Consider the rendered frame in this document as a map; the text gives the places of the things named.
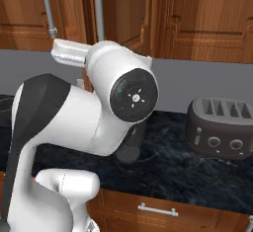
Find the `wooden cabinet door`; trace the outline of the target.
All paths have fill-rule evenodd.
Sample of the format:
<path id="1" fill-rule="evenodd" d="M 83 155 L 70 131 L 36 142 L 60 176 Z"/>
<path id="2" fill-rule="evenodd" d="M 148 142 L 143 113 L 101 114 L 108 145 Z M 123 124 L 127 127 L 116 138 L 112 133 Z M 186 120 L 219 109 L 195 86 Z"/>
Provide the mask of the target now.
<path id="1" fill-rule="evenodd" d="M 253 64 L 253 0 L 153 0 L 157 58 Z"/>
<path id="2" fill-rule="evenodd" d="M 152 0 L 102 0 L 105 40 L 150 54 Z"/>
<path id="3" fill-rule="evenodd" d="M 49 0 L 56 36 L 86 41 L 82 0 Z M 43 0 L 0 0 L 0 49 L 48 51 L 52 47 Z"/>

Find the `dark grey round object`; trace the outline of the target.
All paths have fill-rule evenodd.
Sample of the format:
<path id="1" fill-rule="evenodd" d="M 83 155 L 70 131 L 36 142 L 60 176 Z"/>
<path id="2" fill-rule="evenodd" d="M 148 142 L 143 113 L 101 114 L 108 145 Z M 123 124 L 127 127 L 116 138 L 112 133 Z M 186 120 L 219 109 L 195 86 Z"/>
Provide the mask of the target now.
<path id="1" fill-rule="evenodd" d="M 126 164 L 134 163 L 139 155 L 146 130 L 146 121 L 133 125 L 116 151 L 117 158 Z"/>

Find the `dark grey toaster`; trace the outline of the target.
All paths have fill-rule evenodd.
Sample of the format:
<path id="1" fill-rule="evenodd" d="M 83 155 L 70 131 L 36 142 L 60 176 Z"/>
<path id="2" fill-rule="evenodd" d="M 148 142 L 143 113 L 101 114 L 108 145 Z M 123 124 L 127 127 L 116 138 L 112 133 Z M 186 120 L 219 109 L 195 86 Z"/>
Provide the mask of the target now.
<path id="1" fill-rule="evenodd" d="M 253 155 L 253 105 L 227 98 L 194 99 L 187 111 L 185 138 L 198 154 L 246 159 Z"/>

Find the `wooden drawer front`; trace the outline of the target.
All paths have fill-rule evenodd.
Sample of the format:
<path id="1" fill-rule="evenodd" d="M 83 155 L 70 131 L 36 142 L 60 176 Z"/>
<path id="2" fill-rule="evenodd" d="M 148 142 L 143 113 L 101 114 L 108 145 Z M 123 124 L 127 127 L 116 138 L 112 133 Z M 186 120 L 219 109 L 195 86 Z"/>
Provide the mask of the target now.
<path id="1" fill-rule="evenodd" d="M 178 217 L 138 210 L 148 207 L 170 210 Z M 215 208 L 100 189 L 87 209 L 101 232 L 245 232 L 249 215 Z"/>

